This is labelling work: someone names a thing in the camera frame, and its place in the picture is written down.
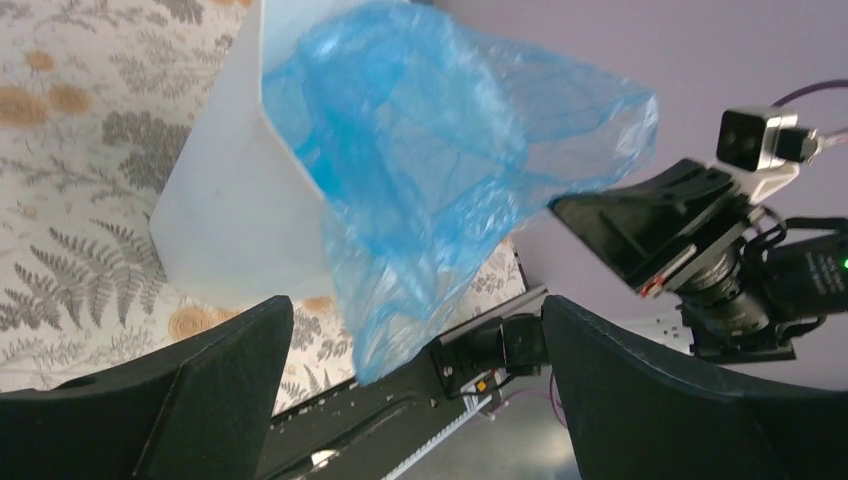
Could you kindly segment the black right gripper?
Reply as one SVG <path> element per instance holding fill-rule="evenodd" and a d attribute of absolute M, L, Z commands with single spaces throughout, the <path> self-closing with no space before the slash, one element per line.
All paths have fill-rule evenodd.
<path fill-rule="evenodd" d="M 774 361 L 822 325 L 822 239 L 814 217 L 747 207 L 733 177 L 683 159 L 636 185 L 563 195 L 551 213 L 642 297 L 676 295 L 692 353 L 708 361 Z"/>

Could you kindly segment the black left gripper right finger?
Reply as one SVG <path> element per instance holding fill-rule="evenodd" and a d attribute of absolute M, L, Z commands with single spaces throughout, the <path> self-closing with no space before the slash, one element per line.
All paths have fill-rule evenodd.
<path fill-rule="evenodd" d="M 558 296 L 541 325 L 585 479 L 843 479 L 847 395 L 737 373 Z"/>

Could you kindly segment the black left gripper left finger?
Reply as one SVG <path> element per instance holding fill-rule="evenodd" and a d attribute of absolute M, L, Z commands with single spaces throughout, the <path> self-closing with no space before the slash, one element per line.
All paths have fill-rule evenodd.
<path fill-rule="evenodd" d="M 50 390 L 1 397 L 5 479 L 251 479 L 293 333 L 275 296 Z"/>

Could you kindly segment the white trash bin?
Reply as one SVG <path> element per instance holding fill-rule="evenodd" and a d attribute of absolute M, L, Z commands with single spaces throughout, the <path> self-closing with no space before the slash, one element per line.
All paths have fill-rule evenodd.
<path fill-rule="evenodd" d="M 285 294 L 334 291 L 322 244 L 323 197 L 272 127 L 262 76 L 348 1 L 255 1 L 149 222 L 168 281 L 235 310 Z"/>

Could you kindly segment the blue plastic trash bag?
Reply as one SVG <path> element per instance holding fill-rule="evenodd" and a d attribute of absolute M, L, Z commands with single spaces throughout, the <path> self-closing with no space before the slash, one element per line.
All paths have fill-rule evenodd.
<path fill-rule="evenodd" d="M 324 196 L 324 252 L 363 384 L 442 331 L 509 233 L 560 195 L 639 169 L 658 129 L 649 88 L 404 1 L 314 23 L 261 86 Z"/>

